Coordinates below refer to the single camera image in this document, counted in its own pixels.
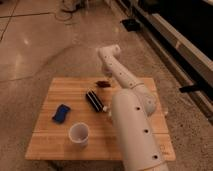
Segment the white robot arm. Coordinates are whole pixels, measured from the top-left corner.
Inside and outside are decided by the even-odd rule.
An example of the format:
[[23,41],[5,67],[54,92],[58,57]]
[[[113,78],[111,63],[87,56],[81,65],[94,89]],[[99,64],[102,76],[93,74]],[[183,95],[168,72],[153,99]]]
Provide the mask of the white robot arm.
[[97,50],[104,71],[121,87],[112,96],[111,115],[125,170],[169,171],[148,120],[156,110],[156,98],[118,61],[120,52],[117,44]]

